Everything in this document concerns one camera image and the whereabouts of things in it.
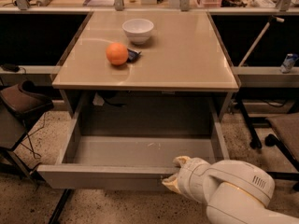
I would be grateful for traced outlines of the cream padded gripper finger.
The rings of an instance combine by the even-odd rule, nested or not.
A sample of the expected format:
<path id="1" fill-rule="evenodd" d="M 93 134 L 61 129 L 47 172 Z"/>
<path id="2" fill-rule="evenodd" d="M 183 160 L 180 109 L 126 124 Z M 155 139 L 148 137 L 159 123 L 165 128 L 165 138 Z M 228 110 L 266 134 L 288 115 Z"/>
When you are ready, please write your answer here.
<path id="1" fill-rule="evenodd" d="M 189 156 L 178 156 L 173 159 L 173 163 L 176 167 L 181 167 L 190 159 L 191 158 Z"/>
<path id="2" fill-rule="evenodd" d="M 177 174 L 171 175 L 168 178 L 164 178 L 162 180 L 162 184 L 169 190 L 171 190 L 177 194 L 180 194 L 180 190 L 178 188 L 178 175 Z"/>

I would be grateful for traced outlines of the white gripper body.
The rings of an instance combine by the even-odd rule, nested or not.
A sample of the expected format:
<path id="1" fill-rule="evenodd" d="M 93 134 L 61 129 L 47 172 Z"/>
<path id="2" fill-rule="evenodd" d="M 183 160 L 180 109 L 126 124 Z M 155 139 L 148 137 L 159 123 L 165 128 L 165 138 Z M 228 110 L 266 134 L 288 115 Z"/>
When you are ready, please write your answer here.
<path id="1" fill-rule="evenodd" d="M 191 158 L 178 171 L 180 194 L 199 203 L 209 203 L 219 186 L 212 175 L 212 165 L 200 158 Z"/>

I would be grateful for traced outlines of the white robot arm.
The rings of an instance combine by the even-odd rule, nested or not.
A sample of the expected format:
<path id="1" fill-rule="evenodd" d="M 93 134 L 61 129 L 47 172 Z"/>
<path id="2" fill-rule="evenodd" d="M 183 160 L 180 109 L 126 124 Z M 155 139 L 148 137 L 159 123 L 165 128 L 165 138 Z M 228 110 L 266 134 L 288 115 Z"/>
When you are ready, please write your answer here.
<path id="1" fill-rule="evenodd" d="M 267 208 L 274 179 L 244 161 L 223 160 L 213 164 L 200 158 L 174 158 L 178 172 L 163 185 L 206 206 L 210 224 L 299 224 L 291 217 Z"/>

